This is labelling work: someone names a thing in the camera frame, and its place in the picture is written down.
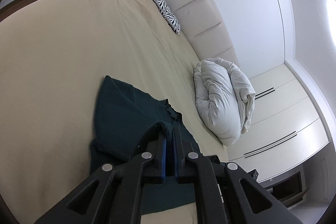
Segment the dark teal knit sweater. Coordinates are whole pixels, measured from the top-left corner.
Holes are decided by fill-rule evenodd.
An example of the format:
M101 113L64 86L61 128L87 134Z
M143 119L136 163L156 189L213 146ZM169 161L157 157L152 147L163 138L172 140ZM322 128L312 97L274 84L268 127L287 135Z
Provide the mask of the dark teal knit sweater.
M173 140L177 127L181 139L200 148L183 124L182 114L168 100L159 101L131 84L106 76L102 82L94 114L94 139L91 143L91 171L103 164L122 165L142 153L159 133ZM158 213L195 202L194 186L178 184L168 173L163 184L145 185L143 214Z

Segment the white folded duvet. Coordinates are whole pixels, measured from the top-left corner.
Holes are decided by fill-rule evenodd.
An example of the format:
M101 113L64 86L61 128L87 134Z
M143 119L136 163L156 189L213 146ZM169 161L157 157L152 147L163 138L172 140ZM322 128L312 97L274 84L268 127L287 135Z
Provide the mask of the white folded duvet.
M252 123L256 92L250 80L220 57L198 62L193 79L201 120L223 145L233 145Z

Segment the white built-in wardrobe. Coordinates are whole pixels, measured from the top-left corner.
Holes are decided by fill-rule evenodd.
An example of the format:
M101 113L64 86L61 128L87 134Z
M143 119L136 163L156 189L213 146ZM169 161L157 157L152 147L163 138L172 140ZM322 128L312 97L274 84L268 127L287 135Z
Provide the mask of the white built-in wardrobe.
M227 148L229 161L256 169L258 182L300 165L329 142L308 94L286 65L250 80L256 91L249 130Z

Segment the zebra print pillow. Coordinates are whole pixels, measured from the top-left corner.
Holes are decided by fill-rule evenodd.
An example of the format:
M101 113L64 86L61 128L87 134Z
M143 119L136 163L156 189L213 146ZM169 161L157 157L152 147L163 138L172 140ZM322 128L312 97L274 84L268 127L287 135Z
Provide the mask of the zebra print pillow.
M181 25L177 20L177 17L172 12L171 8L167 4L165 0L152 0L156 7L158 8L159 12L163 16L163 18L167 21L167 24L171 27L171 29L176 33L180 34L181 32Z

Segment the beige bed sheet mattress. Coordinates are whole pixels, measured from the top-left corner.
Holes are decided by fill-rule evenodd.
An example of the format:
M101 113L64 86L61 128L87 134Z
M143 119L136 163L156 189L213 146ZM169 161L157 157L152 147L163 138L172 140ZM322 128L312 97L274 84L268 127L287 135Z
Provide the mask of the beige bed sheet mattress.
M89 173L105 76L168 100L205 155L227 149L199 118L199 57L152 0L39 0L1 22L1 196L33 223Z

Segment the cream padded headboard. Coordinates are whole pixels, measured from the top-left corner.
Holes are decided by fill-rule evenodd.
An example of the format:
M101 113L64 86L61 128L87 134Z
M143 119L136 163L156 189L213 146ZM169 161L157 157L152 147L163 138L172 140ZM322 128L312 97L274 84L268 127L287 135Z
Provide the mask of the cream padded headboard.
M214 0L165 0L200 60L220 57L239 66L226 24Z

